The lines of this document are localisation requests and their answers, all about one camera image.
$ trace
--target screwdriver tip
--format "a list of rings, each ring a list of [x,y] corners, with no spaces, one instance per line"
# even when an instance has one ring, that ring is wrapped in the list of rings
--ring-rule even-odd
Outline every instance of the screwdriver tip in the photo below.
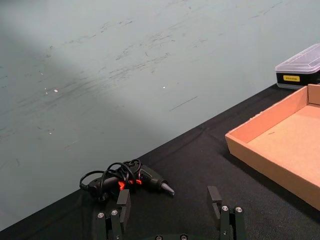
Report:
[[[161,188],[162,188],[163,190],[167,191],[167,192],[168,192],[169,194],[171,194],[172,196],[175,195],[175,191],[174,191],[171,187],[169,187],[168,184],[162,183],[162,184],[161,184]]]

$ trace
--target table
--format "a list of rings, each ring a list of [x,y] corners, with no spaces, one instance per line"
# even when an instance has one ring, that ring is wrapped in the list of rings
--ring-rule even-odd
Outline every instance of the table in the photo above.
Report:
[[[224,203],[244,208],[248,239],[319,239],[320,211],[233,157],[224,137],[292,92],[271,86],[142,156],[141,161],[164,176],[176,194],[172,198],[140,190],[131,195],[126,239],[173,233],[219,239],[206,203],[208,185],[218,187]],[[0,239],[94,239],[94,208],[94,201],[77,190],[3,230]]]

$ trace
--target cardboard tray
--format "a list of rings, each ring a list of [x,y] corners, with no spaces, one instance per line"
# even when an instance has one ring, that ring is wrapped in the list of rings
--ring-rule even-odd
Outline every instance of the cardboard tray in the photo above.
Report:
[[[232,155],[320,210],[320,85],[301,88],[225,138]]]

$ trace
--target power drill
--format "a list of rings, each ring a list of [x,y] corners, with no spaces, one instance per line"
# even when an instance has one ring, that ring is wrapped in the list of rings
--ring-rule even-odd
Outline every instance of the power drill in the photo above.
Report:
[[[102,176],[92,180],[88,185],[82,183],[86,177],[96,173],[102,173]],[[100,201],[106,200],[110,195],[118,196],[124,189],[134,191],[136,186],[142,186],[151,191],[164,190],[171,196],[175,195],[175,191],[168,182],[151,168],[142,165],[139,159],[115,162],[106,171],[89,172],[80,180],[80,188]]]

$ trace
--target clear plastic lid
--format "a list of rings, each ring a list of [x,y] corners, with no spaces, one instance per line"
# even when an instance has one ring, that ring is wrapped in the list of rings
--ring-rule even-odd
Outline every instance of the clear plastic lid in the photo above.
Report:
[[[275,67],[276,73],[313,74],[320,70],[320,43],[308,47]]]

